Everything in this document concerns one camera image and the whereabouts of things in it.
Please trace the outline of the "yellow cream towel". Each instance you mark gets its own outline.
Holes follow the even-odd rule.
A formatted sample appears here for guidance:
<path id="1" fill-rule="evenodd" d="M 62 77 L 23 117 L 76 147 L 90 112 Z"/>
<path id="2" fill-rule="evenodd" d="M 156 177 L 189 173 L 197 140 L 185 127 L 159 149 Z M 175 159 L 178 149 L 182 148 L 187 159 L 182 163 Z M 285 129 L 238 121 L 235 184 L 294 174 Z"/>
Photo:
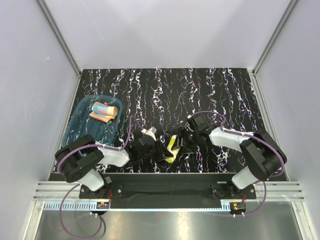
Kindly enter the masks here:
<path id="1" fill-rule="evenodd" d="M 169 141 L 169 143 L 168 143 L 168 145 L 167 145 L 167 149 L 173 154 L 173 157 L 166 159 L 166 161 L 167 161 L 168 163 L 170 163 L 170 164 L 172 164 L 172 163 L 176 160 L 177 155 L 178 155 L 178 153 L 179 153 L 178 150 L 174 150 L 174 142 L 175 142 L 176 136 L 177 136 L 177 135 L 173 135 L 173 136 L 170 138 L 170 141 Z"/>

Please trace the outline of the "orange polka dot towel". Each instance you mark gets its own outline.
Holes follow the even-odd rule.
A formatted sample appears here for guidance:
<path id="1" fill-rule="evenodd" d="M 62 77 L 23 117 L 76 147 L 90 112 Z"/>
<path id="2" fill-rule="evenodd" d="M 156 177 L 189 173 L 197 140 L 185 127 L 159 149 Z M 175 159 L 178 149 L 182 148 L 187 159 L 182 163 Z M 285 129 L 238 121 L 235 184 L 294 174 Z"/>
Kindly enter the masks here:
<path id="1" fill-rule="evenodd" d="M 106 102 L 94 102 L 91 107 L 91 113 L 89 116 L 93 119 L 108 123 L 114 120 L 118 115 L 118 108 L 115 106 L 108 105 Z"/>

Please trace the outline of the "blue transparent plastic bin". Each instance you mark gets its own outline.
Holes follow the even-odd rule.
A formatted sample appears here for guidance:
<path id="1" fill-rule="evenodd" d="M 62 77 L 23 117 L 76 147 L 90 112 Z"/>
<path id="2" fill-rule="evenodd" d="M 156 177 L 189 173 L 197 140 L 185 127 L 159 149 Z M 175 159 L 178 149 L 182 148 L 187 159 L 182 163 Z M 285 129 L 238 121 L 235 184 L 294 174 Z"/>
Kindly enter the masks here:
<path id="1" fill-rule="evenodd" d="M 92 106 L 95 102 L 107 103 L 108 106 L 116 107 L 118 114 L 115 119 L 105 123 L 90 116 Z M 118 124 L 121 120 L 123 110 L 122 102 L 113 96 L 108 95 L 88 95 L 82 98 L 77 104 L 69 120 L 61 146 L 65 147 L 78 138 L 91 135 L 96 142 L 111 146 L 118 131 Z"/>

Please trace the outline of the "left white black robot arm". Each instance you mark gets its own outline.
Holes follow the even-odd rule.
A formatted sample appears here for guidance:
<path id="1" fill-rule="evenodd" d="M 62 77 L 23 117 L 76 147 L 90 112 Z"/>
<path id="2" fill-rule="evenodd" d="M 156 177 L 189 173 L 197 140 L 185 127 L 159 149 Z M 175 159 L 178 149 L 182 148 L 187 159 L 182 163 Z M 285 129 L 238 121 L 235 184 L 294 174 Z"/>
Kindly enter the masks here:
<path id="1" fill-rule="evenodd" d="M 67 183 L 77 182 L 87 187 L 95 197 L 103 198 L 108 193 L 108 186 L 96 165 L 122 168 L 145 159 L 161 162 L 174 155 L 155 136 L 145 133 L 125 148 L 101 144 L 87 134 L 58 150 L 54 157 L 57 170 Z"/>

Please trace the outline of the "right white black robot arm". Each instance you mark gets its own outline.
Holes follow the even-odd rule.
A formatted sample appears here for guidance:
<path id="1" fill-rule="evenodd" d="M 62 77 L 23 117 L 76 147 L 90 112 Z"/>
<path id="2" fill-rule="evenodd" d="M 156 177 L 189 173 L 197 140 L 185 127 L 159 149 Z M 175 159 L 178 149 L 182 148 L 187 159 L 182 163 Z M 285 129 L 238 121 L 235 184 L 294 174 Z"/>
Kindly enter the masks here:
<path id="1" fill-rule="evenodd" d="M 211 143 L 241 152 L 246 167 L 237 172 L 227 185 L 228 195 L 239 198 L 245 188 L 258 181 L 283 174 L 287 157 L 270 134 L 265 131 L 241 132 L 215 126 L 180 127 L 170 150 L 183 154 L 196 152 L 199 144 Z"/>

